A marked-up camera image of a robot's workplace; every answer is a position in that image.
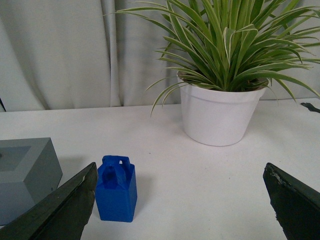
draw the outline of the gray block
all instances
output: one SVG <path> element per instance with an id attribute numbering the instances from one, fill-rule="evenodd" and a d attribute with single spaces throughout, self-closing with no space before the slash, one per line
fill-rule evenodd
<path id="1" fill-rule="evenodd" d="M 62 175 L 50 137 L 0 140 L 0 225 L 56 190 Z"/>

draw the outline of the curtain fold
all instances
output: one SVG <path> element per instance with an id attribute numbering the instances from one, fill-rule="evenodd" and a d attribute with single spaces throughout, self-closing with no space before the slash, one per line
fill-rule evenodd
<path id="1" fill-rule="evenodd" d="M 7 111 L 109 107 L 100 0 L 0 4 L 0 96 Z"/>
<path id="2" fill-rule="evenodd" d="M 167 63 L 157 60 L 161 54 L 154 52 L 167 45 L 163 29 L 136 16 L 115 14 L 139 5 L 134 2 L 138 0 L 2 0 L 0 98 L 6 110 L 152 105 L 176 82 L 176 74 L 166 70 Z M 158 14 L 146 14 L 165 24 Z M 319 19 L 312 21 L 319 25 Z M 320 56 L 320 47 L 312 52 Z M 289 74 L 320 91 L 319 65 Z M 162 78 L 167 79 L 146 91 Z M 315 96 L 288 85 L 297 98 Z M 276 83 L 272 90 L 276 96 L 267 90 L 263 98 L 290 98 Z M 166 101 L 179 102 L 179 91 Z"/>

